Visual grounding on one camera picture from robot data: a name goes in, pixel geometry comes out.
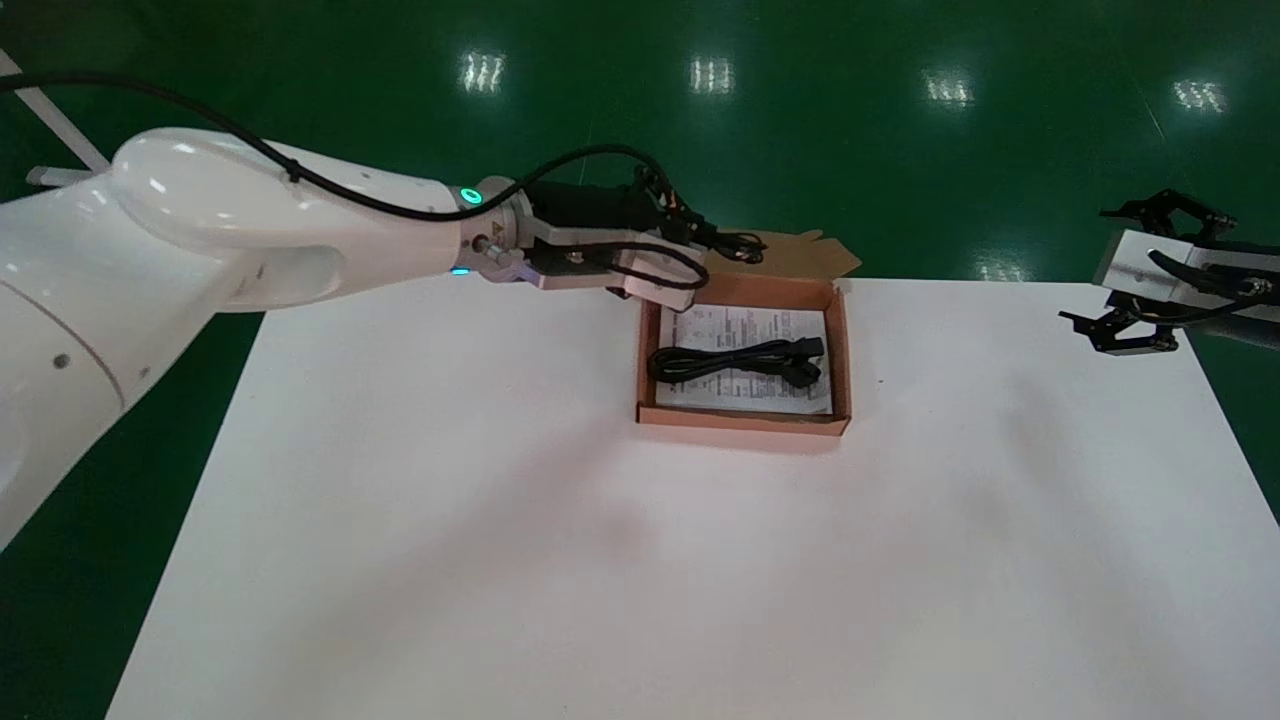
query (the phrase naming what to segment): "cardboard box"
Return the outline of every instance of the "cardboard box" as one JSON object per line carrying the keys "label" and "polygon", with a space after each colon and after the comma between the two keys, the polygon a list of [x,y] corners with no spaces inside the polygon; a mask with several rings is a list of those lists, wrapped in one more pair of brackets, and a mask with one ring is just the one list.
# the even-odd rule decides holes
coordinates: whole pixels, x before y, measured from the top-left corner
{"label": "cardboard box", "polygon": [[758,265],[732,263],[710,254],[707,269],[712,279],[694,296],[701,305],[739,307],[780,307],[822,310],[827,327],[827,355],[831,368],[831,415],[792,415],[740,410],[696,410],[663,407],[654,402],[654,380],[645,364],[658,350],[662,306],[645,302],[640,310],[640,342],[636,361],[636,421],[650,425],[764,430],[812,436],[840,436],[852,419],[849,393],[849,337],[845,327],[845,301],[832,281],[844,277],[861,261],[840,241],[822,237],[822,231],[804,234],[754,232],[768,246]]}

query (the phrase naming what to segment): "white table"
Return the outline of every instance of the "white table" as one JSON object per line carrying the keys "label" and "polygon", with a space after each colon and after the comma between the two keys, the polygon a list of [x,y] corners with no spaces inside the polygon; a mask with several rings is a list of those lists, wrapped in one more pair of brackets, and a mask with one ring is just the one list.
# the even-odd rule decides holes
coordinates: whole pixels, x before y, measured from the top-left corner
{"label": "white table", "polygon": [[637,427],[636,306],[262,325],[109,717],[1275,717],[1280,532],[1190,348],[846,284],[855,421]]}

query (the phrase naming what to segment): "green epoxy floor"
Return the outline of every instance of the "green epoxy floor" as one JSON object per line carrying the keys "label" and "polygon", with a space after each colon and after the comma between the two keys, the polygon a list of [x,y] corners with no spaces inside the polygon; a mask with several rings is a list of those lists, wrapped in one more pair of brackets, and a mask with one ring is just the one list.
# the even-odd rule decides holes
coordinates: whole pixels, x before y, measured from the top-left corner
{"label": "green epoxy floor", "polygon": [[[449,182],[628,142],[712,220],[823,228],[872,277],[1087,282],[1112,229],[1096,211],[1169,186],[1239,217],[1234,238],[1280,238],[1280,10],[1261,1],[5,0],[0,47]],[[497,92],[466,91],[468,53],[503,56]],[[50,95],[105,151],[196,124],[110,90]],[[0,127],[0,200],[73,163],[13,99]],[[0,716],[106,711],[257,324],[216,318],[0,553]],[[1280,354],[1196,351],[1280,506]]]}

